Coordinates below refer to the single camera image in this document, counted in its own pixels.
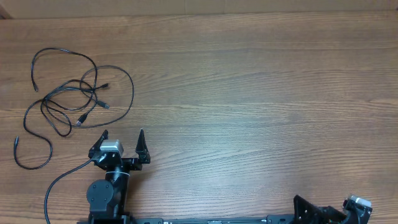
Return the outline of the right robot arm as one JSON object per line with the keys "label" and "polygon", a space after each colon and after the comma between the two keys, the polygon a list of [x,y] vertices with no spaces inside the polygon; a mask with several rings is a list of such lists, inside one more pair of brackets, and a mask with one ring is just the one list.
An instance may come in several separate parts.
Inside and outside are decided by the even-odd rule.
{"label": "right robot arm", "polygon": [[294,220],[299,224],[367,224],[373,212],[372,203],[357,195],[347,197],[343,211],[331,206],[318,207],[299,195],[294,197]]}

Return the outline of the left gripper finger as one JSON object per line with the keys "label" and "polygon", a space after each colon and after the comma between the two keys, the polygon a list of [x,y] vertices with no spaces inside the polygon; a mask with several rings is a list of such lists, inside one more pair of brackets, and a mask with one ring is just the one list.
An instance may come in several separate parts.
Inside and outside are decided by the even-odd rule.
{"label": "left gripper finger", "polygon": [[104,140],[108,139],[108,130],[105,129],[99,139],[94,143],[94,145],[88,151],[88,157],[92,158],[97,151],[100,151],[100,146],[102,145]]}
{"label": "left gripper finger", "polygon": [[151,158],[150,158],[149,150],[147,148],[145,134],[144,134],[143,129],[140,130],[135,152],[137,153],[141,164],[150,164]]}

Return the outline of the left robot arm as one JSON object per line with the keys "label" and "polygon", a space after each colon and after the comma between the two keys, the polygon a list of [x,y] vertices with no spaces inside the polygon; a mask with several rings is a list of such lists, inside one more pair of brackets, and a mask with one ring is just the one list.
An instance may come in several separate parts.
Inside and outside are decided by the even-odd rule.
{"label": "left robot arm", "polygon": [[125,211],[131,171],[150,163],[144,131],[140,130],[135,152],[137,157],[123,157],[120,140],[110,140],[108,131],[89,150],[94,165],[105,171],[105,178],[94,181],[86,192],[90,204],[89,223],[135,223]]}

